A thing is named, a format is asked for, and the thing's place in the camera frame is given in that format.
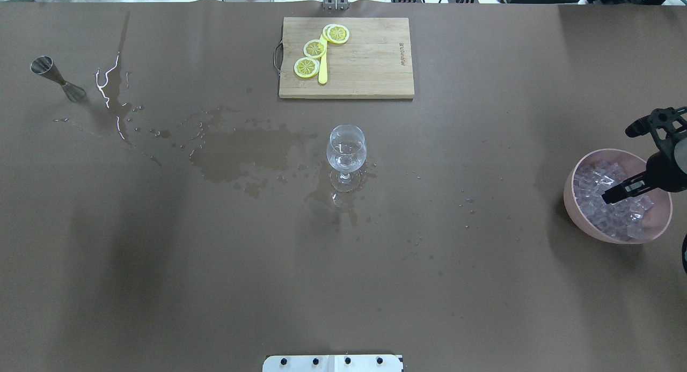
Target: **table surface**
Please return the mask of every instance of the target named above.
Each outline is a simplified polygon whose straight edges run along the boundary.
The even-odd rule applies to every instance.
[[[334,16],[410,19],[414,100],[277,97],[282,19]],[[344,352],[408,371],[687,369],[687,196],[646,245],[587,237],[562,205],[584,154],[648,157],[623,129],[685,105],[687,9],[10,3],[0,22],[3,370]],[[107,110],[93,74],[118,51]],[[34,76],[41,55],[86,100]],[[368,161],[333,199],[341,123]]]

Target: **metal jigger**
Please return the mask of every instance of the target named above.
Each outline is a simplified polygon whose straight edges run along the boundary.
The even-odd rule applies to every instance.
[[[84,91],[84,89],[81,89],[75,84],[68,83],[62,78],[62,74],[60,74],[57,66],[55,66],[49,56],[39,56],[39,58],[36,58],[36,61],[31,62],[31,71],[37,76],[59,83],[62,87],[62,91],[64,91],[64,94],[67,94],[67,98],[69,98],[72,103],[77,103],[86,96],[86,91]]]

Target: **glass base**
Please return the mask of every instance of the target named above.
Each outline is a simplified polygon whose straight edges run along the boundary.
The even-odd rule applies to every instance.
[[[360,186],[360,181],[361,181],[360,170],[355,171],[355,172],[351,172],[349,174],[348,180],[346,180],[346,181],[341,179],[341,172],[331,171],[329,173],[329,181],[332,183],[332,186],[334,187],[334,189],[337,190],[338,192],[350,193],[351,191],[358,189],[358,186]]]

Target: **yellow knife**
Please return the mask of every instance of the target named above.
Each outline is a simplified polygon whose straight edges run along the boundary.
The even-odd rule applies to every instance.
[[[327,38],[324,37],[324,35],[320,35],[319,40],[324,42],[324,53],[322,54],[322,57],[319,59],[319,74],[317,74],[317,81],[320,84],[326,84],[327,80],[329,79],[329,75],[327,74],[327,43],[328,43],[328,40],[327,40]]]

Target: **ice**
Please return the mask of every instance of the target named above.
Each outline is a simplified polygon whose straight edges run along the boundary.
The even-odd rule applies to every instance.
[[[618,163],[600,161],[579,166],[573,177],[573,193],[580,210],[599,231],[618,240],[645,237],[642,220],[653,201],[643,194],[615,204],[606,204],[601,195],[627,179]]]

